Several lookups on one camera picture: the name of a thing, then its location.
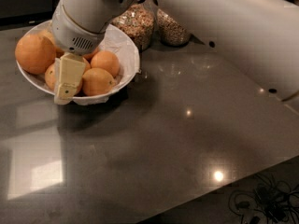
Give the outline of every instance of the white bowl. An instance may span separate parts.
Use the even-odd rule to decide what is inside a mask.
[[[51,21],[45,21],[26,34],[36,34],[49,27]],[[139,51],[131,38],[123,31],[113,25],[109,25],[106,30],[104,40],[99,45],[99,49],[114,52],[120,61],[121,70],[116,77],[118,84],[109,92],[95,96],[74,96],[73,101],[78,105],[92,105],[106,102],[109,97],[125,87],[140,69]],[[44,75],[32,75],[24,71],[17,61],[17,65],[24,77],[35,87],[51,95],[55,95],[45,83]]]

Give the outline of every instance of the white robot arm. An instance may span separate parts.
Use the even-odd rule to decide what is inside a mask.
[[[59,44],[88,53],[135,0],[61,0]],[[243,73],[299,110],[299,7],[284,0],[150,0]]]

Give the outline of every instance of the glass jar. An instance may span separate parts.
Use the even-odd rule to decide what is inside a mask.
[[[125,32],[139,51],[149,47],[154,31],[154,14],[145,5],[145,2],[131,5],[111,24]]]
[[[157,24],[162,43],[178,47],[189,42],[191,34],[161,9],[157,10]]]

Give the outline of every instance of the bowl of oranges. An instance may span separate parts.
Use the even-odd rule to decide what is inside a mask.
[[[22,75],[35,87],[55,95],[55,67],[64,51],[56,46],[51,21],[29,30],[18,41],[15,56]],[[86,64],[82,80],[72,100],[78,105],[106,102],[128,85],[140,69],[139,51],[131,38],[109,25],[105,38],[93,53],[83,56]]]

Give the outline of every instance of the countertop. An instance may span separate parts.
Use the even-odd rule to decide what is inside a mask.
[[[0,32],[1,224],[136,223],[299,154],[299,117],[195,38],[156,34],[105,104],[59,106],[16,65],[29,29]]]

